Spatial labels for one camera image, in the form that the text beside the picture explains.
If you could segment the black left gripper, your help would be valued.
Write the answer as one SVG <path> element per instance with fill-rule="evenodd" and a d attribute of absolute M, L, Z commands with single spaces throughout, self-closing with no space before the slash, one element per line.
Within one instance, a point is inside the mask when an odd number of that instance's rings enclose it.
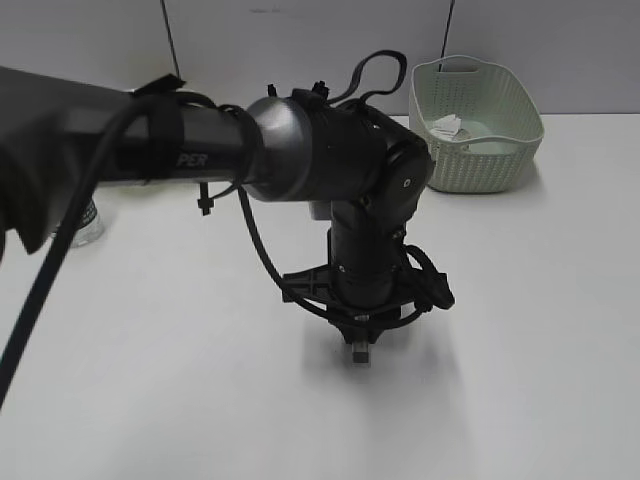
<path fill-rule="evenodd" d="M 282 277 L 282 298 L 325 319 L 347 344 L 377 342 L 432 309 L 450 309 L 455 298 L 447 275 L 430 262 L 407 263 L 370 277 L 352 277 L 322 265 Z"/>

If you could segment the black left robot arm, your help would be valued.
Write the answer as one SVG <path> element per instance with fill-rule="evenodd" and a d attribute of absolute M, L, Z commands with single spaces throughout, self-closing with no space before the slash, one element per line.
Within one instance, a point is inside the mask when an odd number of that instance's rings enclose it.
<path fill-rule="evenodd" d="M 248 108 L 172 75 L 124 92 L 3 68 L 1 229 L 38 251 L 85 178 L 94 185 L 211 182 L 242 203 L 307 202 L 330 222 L 325 265 L 274 274 L 287 302 L 375 342 L 454 303 L 447 277 L 404 238 L 434 164 L 426 143 L 365 97 L 323 83 Z"/>

